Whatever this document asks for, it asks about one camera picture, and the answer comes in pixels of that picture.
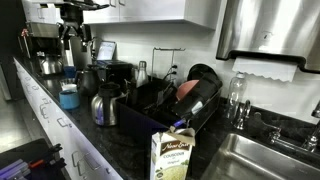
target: glass bottle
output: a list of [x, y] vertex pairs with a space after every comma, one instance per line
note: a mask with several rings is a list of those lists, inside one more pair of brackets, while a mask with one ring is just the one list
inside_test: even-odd
[[244, 91], [246, 90], [247, 82], [245, 75], [238, 72], [235, 77], [231, 79], [229, 86], [229, 94], [227, 98], [226, 118], [234, 120], [237, 115], [239, 104], [242, 100]]
[[138, 73], [138, 78], [137, 78], [137, 88], [144, 85], [144, 84], [147, 84], [149, 82], [146, 68], [147, 68], [147, 62], [140, 61], [139, 62], [139, 73]]

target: black granite countertop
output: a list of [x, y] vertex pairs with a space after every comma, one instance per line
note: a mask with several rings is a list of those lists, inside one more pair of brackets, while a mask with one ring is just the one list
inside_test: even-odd
[[[59, 92], [62, 90], [59, 80], [63, 75], [39, 76], [34, 73], [32, 60], [17, 58], [26, 70], [35, 78], [40, 86], [59, 104]], [[126, 135], [118, 126], [100, 127], [91, 118], [91, 99], [81, 97], [81, 105], [72, 111], [64, 111], [79, 130], [88, 138], [96, 149], [105, 157], [123, 179], [149, 179], [150, 147], [137, 143], [132, 137]], [[235, 130], [231, 123], [223, 118], [223, 104], [211, 116], [204, 127], [196, 135], [196, 147], [192, 150], [187, 179], [200, 179], [215, 152], [230, 132], [249, 137], [255, 141], [273, 147], [266, 141], [267, 129], [259, 129], [250, 125], [248, 120], [243, 131]], [[294, 143], [300, 144], [307, 135], [310, 135], [314, 125], [279, 114], [268, 112], [259, 108], [252, 108], [254, 112], [261, 112], [265, 122], [281, 127], [281, 134]]]

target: white wall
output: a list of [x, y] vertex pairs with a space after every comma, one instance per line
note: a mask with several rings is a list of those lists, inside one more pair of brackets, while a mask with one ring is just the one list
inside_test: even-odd
[[[223, 81], [224, 97], [233, 72], [233, 60], [227, 62], [215, 59], [220, 29], [226, 0], [222, 0], [216, 31], [188, 24], [112, 24], [95, 25], [95, 35], [103, 40], [117, 43], [116, 58], [134, 64], [140, 60], [148, 63], [150, 74], [152, 50], [161, 48], [186, 48], [176, 52], [174, 64], [178, 65], [178, 82], [186, 79], [192, 65], [204, 63], [212, 67]], [[155, 52], [155, 75], [163, 77], [170, 67], [171, 53]], [[279, 80], [264, 79], [253, 75], [247, 76], [248, 87], [245, 98], [258, 106], [280, 114], [288, 115], [311, 123], [318, 120], [310, 114], [320, 100], [320, 75], [306, 74], [297, 70], [293, 82], [283, 83]]]

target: paper towel dispenser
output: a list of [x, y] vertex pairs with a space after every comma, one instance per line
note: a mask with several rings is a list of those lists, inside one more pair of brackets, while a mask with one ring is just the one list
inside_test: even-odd
[[228, 0], [216, 58], [240, 55], [320, 74], [320, 1]]

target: floor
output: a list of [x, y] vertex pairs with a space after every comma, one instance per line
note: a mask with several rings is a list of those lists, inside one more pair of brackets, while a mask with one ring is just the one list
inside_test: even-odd
[[0, 92], [0, 153], [39, 138], [47, 140], [28, 101], [5, 101]]

